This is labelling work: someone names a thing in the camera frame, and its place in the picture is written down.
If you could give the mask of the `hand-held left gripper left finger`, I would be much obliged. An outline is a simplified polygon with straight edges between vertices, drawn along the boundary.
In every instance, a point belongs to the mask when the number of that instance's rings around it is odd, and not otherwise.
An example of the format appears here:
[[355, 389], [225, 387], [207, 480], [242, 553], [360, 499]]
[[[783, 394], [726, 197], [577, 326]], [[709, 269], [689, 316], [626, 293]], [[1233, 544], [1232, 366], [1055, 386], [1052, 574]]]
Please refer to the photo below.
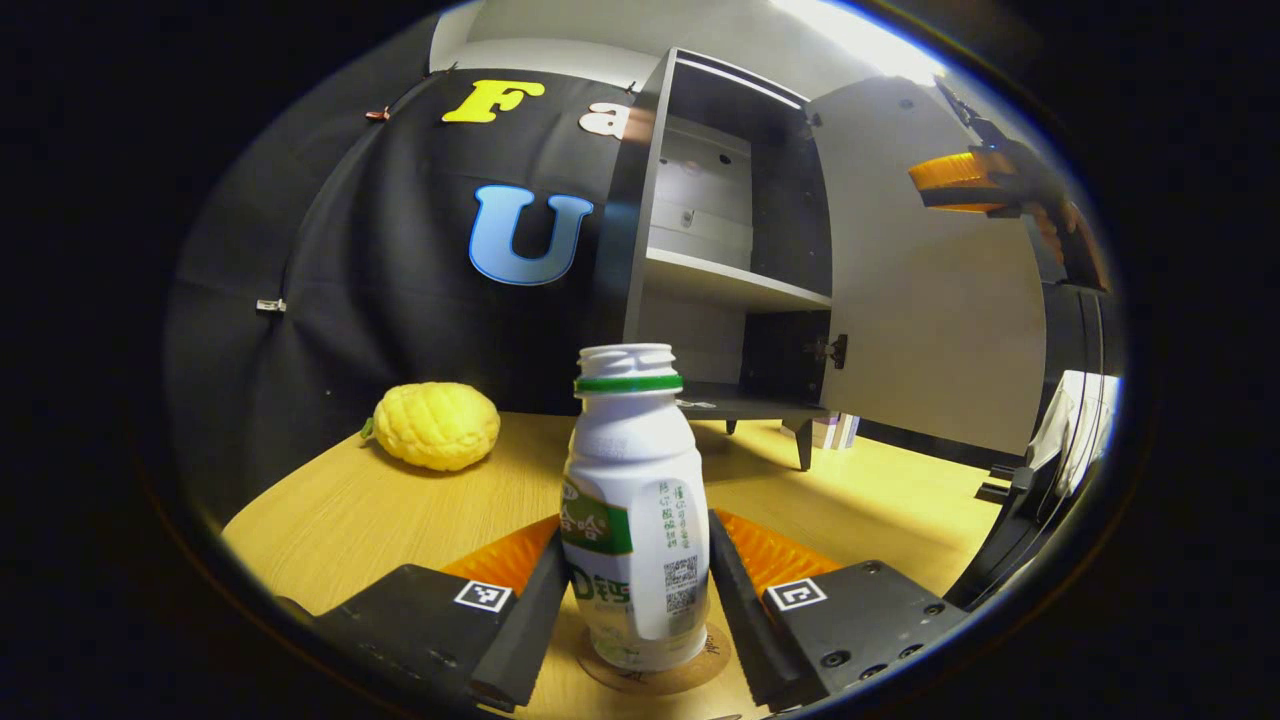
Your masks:
[[422, 706], [525, 706], [570, 582], [548, 516], [440, 569], [403, 564], [325, 612], [282, 605], [323, 642]]

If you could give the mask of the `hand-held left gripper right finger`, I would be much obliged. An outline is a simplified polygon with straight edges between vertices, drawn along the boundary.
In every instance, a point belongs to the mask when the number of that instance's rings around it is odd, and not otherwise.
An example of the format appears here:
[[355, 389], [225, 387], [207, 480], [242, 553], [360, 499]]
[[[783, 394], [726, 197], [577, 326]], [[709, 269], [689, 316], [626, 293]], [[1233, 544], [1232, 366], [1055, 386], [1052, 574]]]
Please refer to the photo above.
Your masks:
[[859, 691], [969, 618], [887, 562], [842, 565], [724, 510], [708, 521], [710, 575], [751, 698], [776, 714]]

